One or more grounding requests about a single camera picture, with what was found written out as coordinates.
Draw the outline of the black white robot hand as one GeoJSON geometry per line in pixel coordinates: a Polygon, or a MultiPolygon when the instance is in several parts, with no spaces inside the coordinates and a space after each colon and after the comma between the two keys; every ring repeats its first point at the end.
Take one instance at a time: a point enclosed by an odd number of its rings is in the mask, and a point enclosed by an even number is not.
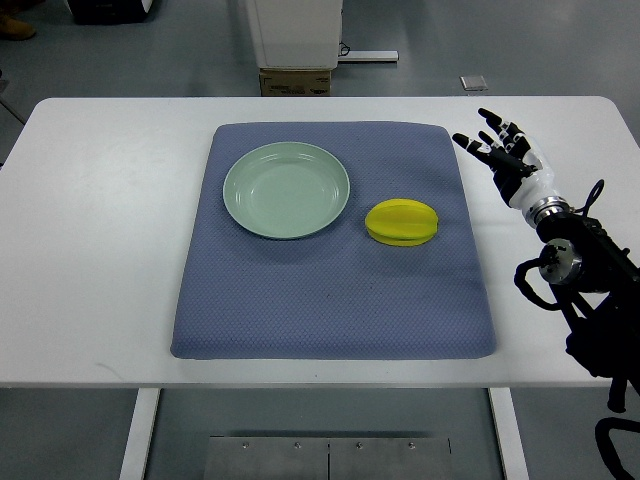
{"type": "Polygon", "coordinates": [[[480,131],[479,140],[462,133],[455,133],[452,140],[490,169],[504,203],[519,210],[525,221],[535,228],[541,212],[560,202],[560,194],[554,187],[554,172],[516,123],[484,108],[478,113],[497,138],[480,131]]]}

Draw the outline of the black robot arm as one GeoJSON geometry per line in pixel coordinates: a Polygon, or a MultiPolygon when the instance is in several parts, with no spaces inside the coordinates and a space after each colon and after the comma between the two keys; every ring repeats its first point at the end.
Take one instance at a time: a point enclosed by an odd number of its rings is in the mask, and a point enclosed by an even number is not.
{"type": "Polygon", "coordinates": [[[534,305],[561,312],[570,328],[567,353],[591,376],[610,379],[613,414],[596,424],[595,440],[610,474],[628,479],[611,433],[639,430],[638,422],[621,416],[626,389],[639,387],[639,268],[589,215],[603,189],[598,181],[579,209],[555,198],[533,208],[544,246],[516,268],[514,283],[534,305]]]}

